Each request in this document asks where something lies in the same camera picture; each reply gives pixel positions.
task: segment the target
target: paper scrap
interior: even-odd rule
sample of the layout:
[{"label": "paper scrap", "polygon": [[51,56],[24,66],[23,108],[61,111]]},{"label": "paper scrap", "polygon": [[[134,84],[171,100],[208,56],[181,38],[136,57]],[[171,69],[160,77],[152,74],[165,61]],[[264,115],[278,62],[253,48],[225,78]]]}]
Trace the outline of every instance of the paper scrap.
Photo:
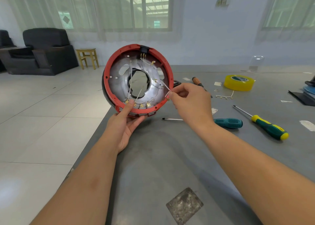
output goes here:
[{"label": "paper scrap", "polygon": [[215,108],[211,108],[211,111],[212,111],[212,114],[213,114],[213,115],[214,115],[216,112],[218,112],[218,110],[215,109]]},{"label": "paper scrap", "polygon": [[307,120],[300,120],[301,125],[306,127],[309,131],[315,131],[315,125]]}]

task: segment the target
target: hand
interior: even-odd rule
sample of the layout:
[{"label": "hand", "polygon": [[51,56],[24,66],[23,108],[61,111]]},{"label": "hand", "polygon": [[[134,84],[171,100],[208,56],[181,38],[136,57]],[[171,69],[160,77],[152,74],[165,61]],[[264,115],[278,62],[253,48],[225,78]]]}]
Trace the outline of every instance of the hand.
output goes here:
[{"label": "hand", "polygon": [[129,100],[124,109],[119,114],[112,115],[107,122],[104,134],[109,143],[113,143],[117,146],[118,153],[124,150],[132,132],[134,132],[138,125],[146,118],[145,116],[136,119],[127,117],[133,107],[134,100]]},{"label": "hand", "polygon": [[183,83],[170,92],[169,98],[182,119],[193,129],[214,124],[211,111],[211,95],[204,88]]}]

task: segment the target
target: yellow-green screwdriver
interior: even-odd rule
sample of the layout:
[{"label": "yellow-green screwdriver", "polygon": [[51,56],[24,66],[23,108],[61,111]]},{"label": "yellow-green screwdriver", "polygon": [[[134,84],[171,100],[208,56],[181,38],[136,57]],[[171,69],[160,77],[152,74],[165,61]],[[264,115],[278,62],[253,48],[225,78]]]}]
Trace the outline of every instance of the yellow-green screwdriver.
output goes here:
[{"label": "yellow-green screwdriver", "polygon": [[233,105],[235,108],[239,109],[240,111],[244,112],[246,115],[249,115],[252,119],[252,122],[258,124],[264,131],[266,131],[271,137],[278,139],[278,140],[285,140],[289,138],[289,133],[282,129],[280,126],[272,124],[267,120],[263,120],[258,115],[250,115],[246,111],[243,111],[241,108]]}]

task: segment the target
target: tiled floor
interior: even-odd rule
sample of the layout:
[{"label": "tiled floor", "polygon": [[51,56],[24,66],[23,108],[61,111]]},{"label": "tiled floor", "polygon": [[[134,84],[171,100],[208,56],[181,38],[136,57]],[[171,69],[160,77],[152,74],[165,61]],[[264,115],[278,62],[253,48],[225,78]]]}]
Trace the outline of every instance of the tiled floor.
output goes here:
[{"label": "tiled floor", "polygon": [[110,108],[104,67],[56,76],[0,73],[0,225],[27,225]]}]

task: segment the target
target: wooden stool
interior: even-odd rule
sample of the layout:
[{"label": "wooden stool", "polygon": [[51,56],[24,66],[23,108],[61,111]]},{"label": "wooden stool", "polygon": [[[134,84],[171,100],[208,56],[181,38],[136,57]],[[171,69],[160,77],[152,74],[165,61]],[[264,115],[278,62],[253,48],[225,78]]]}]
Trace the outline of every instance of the wooden stool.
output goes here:
[{"label": "wooden stool", "polygon": [[93,65],[93,68],[95,69],[95,64],[94,64],[94,60],[96,61],[97,63],[97,67],[100,67],[98,65],[98,60],[97,60],[97,55],[96,55],[96,50],[95,48],[93,49],[78,49],[76,50],[77,51],[77,54],[78,54],[78,58],[80,60],[80,64],[81,64],[81,68],[82,70],[84,70],[84,67],[83,67],[83,63],[82,61],[84,60],[85,62],[85,66],[88,67],[88,63],[86,62],[86,58],[87,57],[91,57],[91,60],[92,60],[92,65]]}]

